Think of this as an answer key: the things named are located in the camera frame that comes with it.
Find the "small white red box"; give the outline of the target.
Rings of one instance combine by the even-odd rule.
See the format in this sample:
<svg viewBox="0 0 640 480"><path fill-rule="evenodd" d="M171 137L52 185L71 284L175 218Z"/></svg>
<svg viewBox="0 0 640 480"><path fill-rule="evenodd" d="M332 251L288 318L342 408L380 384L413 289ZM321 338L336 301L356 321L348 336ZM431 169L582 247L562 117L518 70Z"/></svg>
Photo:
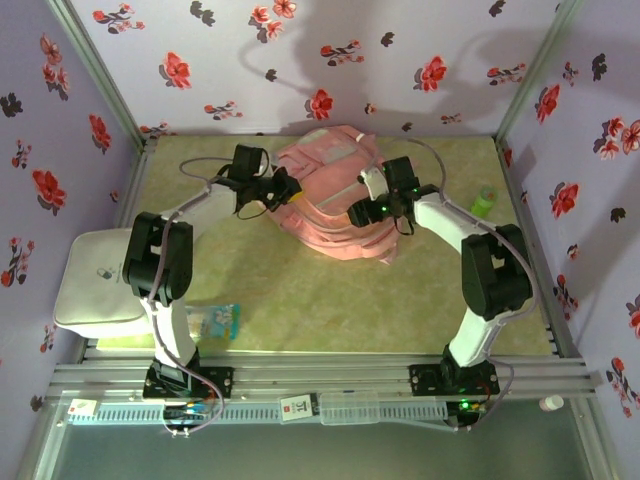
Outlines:
<svg viewBox="0 0 640 480"><path fill-rule="evenodd" d="M93 399L74 398L71 400L67 414L73 417L93 417L99 407L99 402Z"/></svg>

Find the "light blue printed packet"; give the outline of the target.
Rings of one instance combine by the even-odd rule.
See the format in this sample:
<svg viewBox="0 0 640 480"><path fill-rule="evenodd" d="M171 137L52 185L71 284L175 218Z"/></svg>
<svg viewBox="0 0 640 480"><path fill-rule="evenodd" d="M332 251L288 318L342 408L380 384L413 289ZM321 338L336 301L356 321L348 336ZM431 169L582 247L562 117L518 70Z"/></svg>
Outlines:
<svg viewBox="0 0 640 480"><path fill-rule="evenodd" d="M187 306L190 335L198 339L235 340L240 328L240 306Z"/></svg>

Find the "aluminium corner post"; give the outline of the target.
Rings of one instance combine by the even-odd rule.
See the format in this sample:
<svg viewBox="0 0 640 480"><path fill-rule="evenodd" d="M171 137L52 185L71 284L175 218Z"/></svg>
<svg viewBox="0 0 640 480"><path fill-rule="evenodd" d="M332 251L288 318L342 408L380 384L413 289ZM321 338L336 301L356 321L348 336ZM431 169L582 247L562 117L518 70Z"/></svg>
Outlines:
<svg viewBox="0 0 640 480"><path fill-rule="evenodd" d="M554 20L547 30L532 63L528 67L527 73L505 113L497 133L493 136L497 145L502 144L507 139L519 117L526 109L526 103L533 95L538 82L546 75L549 63L569 35L574 18L585 2L586 0L561 0L558 3Z"/></svg>
<svg viewBox="0 0 640 480"><path fill-rule="evenodd" d="M145 148L145 140L135 125L130 109L71 0L44 0L44 2L65 31L77 55L118 120L120 127L127 133L137 151L142 153Z"/></svg>

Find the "clear plastic box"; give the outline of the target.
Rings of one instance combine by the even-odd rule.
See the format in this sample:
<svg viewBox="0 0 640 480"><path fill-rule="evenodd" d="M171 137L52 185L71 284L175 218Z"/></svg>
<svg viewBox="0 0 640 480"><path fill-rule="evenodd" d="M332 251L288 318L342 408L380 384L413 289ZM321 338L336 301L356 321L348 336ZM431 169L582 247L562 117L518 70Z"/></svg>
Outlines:
<svg viewBox="0 0 640 480"><path fill-rule="evenodd" d="M319 396L320 423L324 426L377 424L381 419L378 394L374 391L342 391Z"/></svg>

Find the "white card with red mark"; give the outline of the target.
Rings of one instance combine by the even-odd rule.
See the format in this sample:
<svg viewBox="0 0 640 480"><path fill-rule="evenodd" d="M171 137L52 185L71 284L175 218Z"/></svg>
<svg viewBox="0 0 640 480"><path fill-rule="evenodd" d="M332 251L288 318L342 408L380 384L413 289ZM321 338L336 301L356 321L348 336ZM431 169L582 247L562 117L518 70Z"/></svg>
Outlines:
<svg viewBox="0 0 640 480"><path fill-rule="evenodd" d="M316 393L288 396L279 400L279 415L282 423L298 422L320 414Z"/></svg>

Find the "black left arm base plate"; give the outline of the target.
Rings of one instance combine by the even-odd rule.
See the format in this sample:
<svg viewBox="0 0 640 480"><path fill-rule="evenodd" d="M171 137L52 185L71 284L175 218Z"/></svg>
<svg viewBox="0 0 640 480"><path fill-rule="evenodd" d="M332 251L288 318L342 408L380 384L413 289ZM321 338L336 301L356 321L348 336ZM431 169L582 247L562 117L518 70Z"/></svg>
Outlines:
<svg viewBox="0 0 640 480"><path fill-rule="evenodd" d="M232 367L200 366L195 372L213 383L224 399L231 397L234 383ZM204 382L184 371L154 362L147 370L142 396L145 400L205 399L212 390Z"/></svg>

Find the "green plastic bottle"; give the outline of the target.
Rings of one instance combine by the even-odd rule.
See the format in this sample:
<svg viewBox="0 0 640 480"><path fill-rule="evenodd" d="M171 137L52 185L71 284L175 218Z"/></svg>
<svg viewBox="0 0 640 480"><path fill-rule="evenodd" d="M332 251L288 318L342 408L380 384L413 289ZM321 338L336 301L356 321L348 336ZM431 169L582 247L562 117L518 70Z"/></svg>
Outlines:
<svg viewBox="0 0 640 480"><path fill-rule="evenodd" d="M470 212L479 218L486 218L494 208L498 200L498 191L495 187L483 186L475 197Z"/></svg>

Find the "long aluminium base rail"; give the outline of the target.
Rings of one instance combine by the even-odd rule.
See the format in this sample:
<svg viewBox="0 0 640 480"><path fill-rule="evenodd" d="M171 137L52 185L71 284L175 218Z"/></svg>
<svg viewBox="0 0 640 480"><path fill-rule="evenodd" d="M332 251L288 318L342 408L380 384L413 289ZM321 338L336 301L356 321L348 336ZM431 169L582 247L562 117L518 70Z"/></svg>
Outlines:
<svg viewBox="0 0 640 480"><path fill-rule="evenodd" d="M434 355L222 352L201 363L233 368L232 400L257 403L286 395L343 390L375 391L383 400L405 401L411 396L413 383L410 366L438 361ZM144 356L90 349L82 362L55 367L45 396L49 400L64 396L139 397L150 364ZM500 387L509 400L553 394L590 398L602 383L578 358L500 357L494 364Z"/></svg>

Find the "aluminium side rail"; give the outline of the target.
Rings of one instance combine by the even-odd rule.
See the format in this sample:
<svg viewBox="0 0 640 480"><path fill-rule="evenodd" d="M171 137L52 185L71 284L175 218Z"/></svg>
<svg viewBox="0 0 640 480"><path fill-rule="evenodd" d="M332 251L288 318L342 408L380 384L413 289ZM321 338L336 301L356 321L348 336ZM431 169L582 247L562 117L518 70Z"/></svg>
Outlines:
<svg viewBox="0 0 640 480"><path fill-rule="evenodd" d="M572 338L569 322L564 317L560 303L553 295L552 289L556 286L556 280L551 275L544 251L541 249L540 239L529 208L520 199L522 191L517 182L511 179L509 167L504 158L504 153L509 147L504 141L500 141L496 137L493 137L493 140L513 211L523 231L530 265L538 287L538 310L545 327L551 332L553 344L555 345L555 354L562 358L581 358L582 355L579 353Z"/></svg>
<svg viewBox="0 0 640 480"><path fill-rule="evenodd" d="M133 223L143 184L147 171L150 168L151 159L156 150L157 143L157 139L148 140L141 154L133 164L127 188L122 195L117 209L117 215L115 217L116 228L126 228Z"/></svg>

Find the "pink school backpack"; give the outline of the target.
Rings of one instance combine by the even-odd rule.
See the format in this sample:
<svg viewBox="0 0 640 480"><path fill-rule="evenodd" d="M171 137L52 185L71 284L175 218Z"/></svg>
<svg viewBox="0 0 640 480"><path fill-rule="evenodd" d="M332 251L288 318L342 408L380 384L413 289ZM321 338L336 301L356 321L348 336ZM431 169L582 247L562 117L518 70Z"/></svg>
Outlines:
<svg viewBox="0 0 640 480"><path fill-rule="evenodd" d="M348 125L313 130L278 152L277 165L298 180L301 192L269 217L331 258L390 264L400 237L393 220L356 227L348 215L354 203L384 193L383 162L373 134Z"/></svg>

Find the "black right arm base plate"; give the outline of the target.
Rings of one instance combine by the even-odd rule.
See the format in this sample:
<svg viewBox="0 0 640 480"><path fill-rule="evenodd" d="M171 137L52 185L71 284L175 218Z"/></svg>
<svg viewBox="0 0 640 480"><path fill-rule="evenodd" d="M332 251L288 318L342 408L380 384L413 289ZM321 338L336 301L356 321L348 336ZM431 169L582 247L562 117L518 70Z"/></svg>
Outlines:
<svg viewBox="0 0 640 480"><path fill-rule="evenodd" d="M500 393L493 364L488 361L472 367L439 364L414 364L408 367L413 396L485 396Z"/></svg>

